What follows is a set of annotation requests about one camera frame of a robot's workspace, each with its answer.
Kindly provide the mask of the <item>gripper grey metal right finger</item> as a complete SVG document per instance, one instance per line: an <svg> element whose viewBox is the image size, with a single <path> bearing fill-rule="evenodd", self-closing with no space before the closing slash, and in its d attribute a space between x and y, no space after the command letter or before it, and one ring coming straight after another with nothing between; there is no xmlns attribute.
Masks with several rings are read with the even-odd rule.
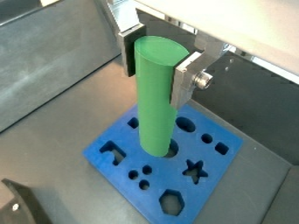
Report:
<svg viewBox="0 0 299 224"><path fill-rule="evenodd" d="M203 31L197 32L193 45L199 51L191 53L173 70L169 103L174 109L192 98L195 88L208 88L212 75L205 70L227 51L225 43Z"/></svg>

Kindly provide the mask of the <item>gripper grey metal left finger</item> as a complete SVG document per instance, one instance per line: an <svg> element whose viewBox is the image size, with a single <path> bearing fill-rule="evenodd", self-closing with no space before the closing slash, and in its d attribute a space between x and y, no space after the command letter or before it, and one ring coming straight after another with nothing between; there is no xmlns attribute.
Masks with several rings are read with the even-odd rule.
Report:
<svg viewBox="0 0 299 224"><path fill-rule="evenodd" d="M145 35L133 0L105 0L106 15L122 56L122 66L128 77L136 74L134 41Z"/></svg>

